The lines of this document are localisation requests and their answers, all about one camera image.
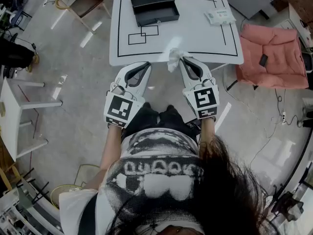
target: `brick wall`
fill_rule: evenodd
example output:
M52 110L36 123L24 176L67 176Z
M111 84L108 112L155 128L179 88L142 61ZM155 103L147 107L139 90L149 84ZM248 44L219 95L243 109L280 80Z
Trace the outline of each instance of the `brick wall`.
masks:
M274 0L272 5L279 12L288 6L288 2L304 22L313 21L313 0ZM313 23L310 24L310 32L313 35Z

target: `white plastic package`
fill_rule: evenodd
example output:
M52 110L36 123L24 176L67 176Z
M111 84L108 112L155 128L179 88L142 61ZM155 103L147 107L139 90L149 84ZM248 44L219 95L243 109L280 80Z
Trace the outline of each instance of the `white plastic package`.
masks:
M230 9L218 8L204 13L212 25L230 24L236 21Z

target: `wooden chair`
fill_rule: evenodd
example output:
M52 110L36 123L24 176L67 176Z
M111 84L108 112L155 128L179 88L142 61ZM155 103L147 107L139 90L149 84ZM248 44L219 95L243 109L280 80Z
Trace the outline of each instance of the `wooden chair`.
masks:
M76 0L70 6L67 6L62 0L56 0L55 6L60 10L68 10L71 12L91 33L95 34L95 31L92 30L84 21L83 17L87 15L90 11L102 5L111 18L111 14L107 9L106 5L103 3L103 0Z

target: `black strap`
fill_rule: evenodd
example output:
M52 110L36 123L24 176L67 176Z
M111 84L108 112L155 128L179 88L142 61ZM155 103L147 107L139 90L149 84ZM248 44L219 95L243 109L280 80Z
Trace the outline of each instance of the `black strap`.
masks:
M78 235L96 234L96 201L98 194L94 195L86 205L79 223Z

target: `white tissue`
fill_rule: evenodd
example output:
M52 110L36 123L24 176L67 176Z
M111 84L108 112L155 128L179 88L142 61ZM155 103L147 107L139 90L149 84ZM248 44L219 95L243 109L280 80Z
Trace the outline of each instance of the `white tissue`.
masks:
M173 72L177 68L179 60L182 57L192 57L192 55L187 51L183 51L178 48L172 48L170 50L169 61L167 62L169 72Z

